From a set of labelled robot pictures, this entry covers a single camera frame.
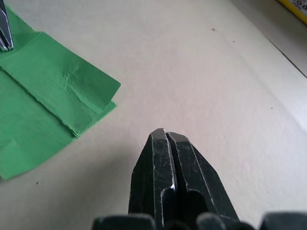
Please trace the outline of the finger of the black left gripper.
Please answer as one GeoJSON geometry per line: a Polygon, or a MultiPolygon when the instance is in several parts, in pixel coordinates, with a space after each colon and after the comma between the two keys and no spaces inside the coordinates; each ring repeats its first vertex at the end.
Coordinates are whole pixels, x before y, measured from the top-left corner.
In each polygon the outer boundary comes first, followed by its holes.
{"type": "Polygon", "coordinates": [[[4,0],[0,0],[0,49],[2,52],[13,50],[12,34],[4,0]]]}

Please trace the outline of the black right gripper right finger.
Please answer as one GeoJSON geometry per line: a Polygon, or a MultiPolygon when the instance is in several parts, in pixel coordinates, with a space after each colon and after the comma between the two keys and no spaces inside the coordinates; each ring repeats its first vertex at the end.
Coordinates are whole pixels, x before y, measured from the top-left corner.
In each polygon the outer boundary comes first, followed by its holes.
{"type": "Polygon", "coordinates": [[[213,213],[225,223],[239,221],[236,211],[216,172],[209,162],[181,134],[168,132],[177,173],[183,218],[195,223],[201,213],[213,213]]]}

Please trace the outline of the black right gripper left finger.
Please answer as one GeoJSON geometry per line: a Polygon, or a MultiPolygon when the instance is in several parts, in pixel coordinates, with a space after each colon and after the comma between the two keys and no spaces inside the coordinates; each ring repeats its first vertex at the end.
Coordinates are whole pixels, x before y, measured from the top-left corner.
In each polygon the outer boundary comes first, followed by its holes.
{"type": "Polygon", "coordinates": [[[153,131],[133,169],[130,186],[130,213],[152,216],[163,228],[175,217],[177,179],[170,142],[164,129],[153,131]]]}

